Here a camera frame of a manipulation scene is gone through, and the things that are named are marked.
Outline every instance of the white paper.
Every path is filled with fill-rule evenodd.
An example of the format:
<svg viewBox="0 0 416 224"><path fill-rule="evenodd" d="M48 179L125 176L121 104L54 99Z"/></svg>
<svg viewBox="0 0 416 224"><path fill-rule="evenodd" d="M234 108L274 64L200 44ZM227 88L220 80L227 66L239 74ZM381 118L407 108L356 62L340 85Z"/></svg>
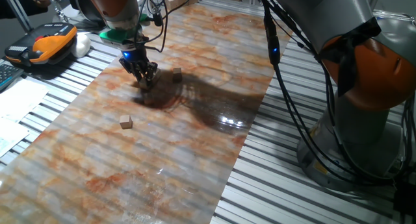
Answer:
<svg viewBox="0 0 416 224"><path fill-rule="evenodd" d="M11 150L29 131L22 125L0 118L0 157Z"/></svg>
<svg viewBox="0 0 416 224"><path fill-rule="evenodd" d="M0 118L20 122L39 105L48 91L44 85L22 79L0 94Z"/></svg>

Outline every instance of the black cable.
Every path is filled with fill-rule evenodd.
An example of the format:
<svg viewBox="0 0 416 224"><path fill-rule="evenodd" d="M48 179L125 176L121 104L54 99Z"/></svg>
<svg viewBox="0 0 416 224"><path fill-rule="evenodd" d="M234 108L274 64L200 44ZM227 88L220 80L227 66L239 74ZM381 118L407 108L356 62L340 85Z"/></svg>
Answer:
<svg viewBox="0 0 416 224"><path fill-rule="evenodd" d="M156 8L156 9L157 9L157 11L158 11L159 15L161 15L161 11L160 11L160 9L159 9L159 8ZM152 41L154 41L154 40L158 39L159 37L161 37L161 36L162 36L163 29L164 29L164 25L163 25L163 23L162 23L161 31L160 31L160 33L159 33L157 36L155 36L154 38L149 39L149 40L147 40L147 41L145 41L145 42L137 42L137 44L145 44L145 43L152 42Z"/></svg>
<svg viewBox="0 0 416 224"><path fill-rule="evenodd" d="M162 47L161 47L161 49L157 49L156 47L145 46L146 49L152 49L152 50L155 50L159 53L162 53L163 49L164 49L164 45L165 45L165 42L166 42L166 34L167 34L167 31L168 31L168 19L169 19L169 17L168 17L168 8L166 7L166 2L165 2L165 0L162 0L162 2L163 2L163 5L164 5L164 11L165 11L165 14L166 14Z"/></svg>
<svg viewBox="0 0 416 224"><path fill-rule="evenodd" d="M146 4L148 0L143 0L142 6L140 7L140 12L138 13L138 19L137 19L137 23L136 23L136 27L135 27L135 37L133 39L134 45L136 46L137 43L137 34L138 34L138 30L140 29L140 17L142 17L142 12L143 12L143 8L144 5Z"/></svg>
<svg viewBox="0 0 416 224"><path fill-rule="evenodd" d="M177 9L179 9L179 8L181 8L182 6L185 6L188 2L189 2L190 0L186 0L184 3L182 3L182 4L180 4L179 6L177 6L177 7L175 7L175 8L173 8L173 9L171 9L164 17L163 17L163 19L164 18L166 18L166 17L168 17L168 15L170 14L170 13L172 13L172 12L174 12L175 10L177 10Z"/></svg>

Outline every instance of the orange device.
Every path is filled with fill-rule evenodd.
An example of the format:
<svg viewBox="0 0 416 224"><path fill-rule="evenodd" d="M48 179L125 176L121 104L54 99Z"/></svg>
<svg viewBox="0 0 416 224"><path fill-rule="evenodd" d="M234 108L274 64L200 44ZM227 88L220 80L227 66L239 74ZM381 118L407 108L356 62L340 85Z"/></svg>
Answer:
<svg viewBox="0 0 416 224"><path fill-rule="evenodd" d="M5 50L12 62L32 64L56 64L71 52L77 28L70 23L47 23L35 28Z"/></svg>

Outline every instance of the wire bundle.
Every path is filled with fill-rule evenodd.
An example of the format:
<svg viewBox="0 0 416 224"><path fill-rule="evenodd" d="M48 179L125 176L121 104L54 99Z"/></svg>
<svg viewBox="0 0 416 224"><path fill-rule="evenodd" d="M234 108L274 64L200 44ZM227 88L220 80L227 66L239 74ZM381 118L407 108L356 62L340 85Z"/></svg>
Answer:
<svg viewBox="0 0 416 224"><path fill-rule="evenodd" d="M154 38L149 39L149 40L146 40L144 42L138 42L137 41L137 35L138 35L138 31L140 29L140 17L142 16L142 12L143 12L144 6L147 5L147 7L149 7L148 1L150 1L150 3L153 4L153 6L156 9L158 15L160 15L160 16L161 16L160 6L161 6L161 4L163 4L164 11L165 11L165 16L162 18L162 20L164 20L164 25L162 23L161 32L157 36L155 36ZM145 46L146 49L152 49L152 50L156 50L159 53L162 53L163 52L163 49L164 49L164 44L165 44L165 41L166 41L166 33L167 33L167 30L168 30L168 16L169 16L169 14L171 14L175 10L181 8L182 6L186 5L189 1L190 0L186 0L184 3L180 4L179 6L173 8L173 9L171 9L168 12L168 8L166 6L165 0L162 0L162 3L159 3L159 4L155 4L155 2L153 0L143 0L142 6L140 7L140 12L138 14L138 20L137 20L136 28L135 28L135 37L134 37L135 46L136 47L138 47L138 46L144 46L144 44L146 44L148 42L152 42L152 41L158 39L163 34L162 47L160 49L157 49L156 47Z"/></svg>

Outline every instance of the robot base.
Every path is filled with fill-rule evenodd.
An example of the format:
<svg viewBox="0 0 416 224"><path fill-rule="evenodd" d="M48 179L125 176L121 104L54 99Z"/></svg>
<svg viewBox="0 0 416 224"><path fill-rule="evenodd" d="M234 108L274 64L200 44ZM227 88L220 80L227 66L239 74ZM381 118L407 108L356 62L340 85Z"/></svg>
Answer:
<svg viewBox="0 0 416 224"><path fill-rule="evenodd" d="M343 141L345 151L354 164L367 173L379 177L390 177L396 173L395 171L400 168L404 154L402 128L385 122L388 110L368 113L357 109L342 97L336 99L335 109L335 125L338 134ZM309 130L309 133L316 145L326 155L342 167L353 171L338 148L328 111L325 111L317 124ZM358 181L355 176L326 160L311 142L309 144L322 162L332 171L348 180ZM297 158L305 174L319 185L341 192L349 192L356 188L356 185L338 179L324 168L303 140L300 140L298 144Z"/></svg>

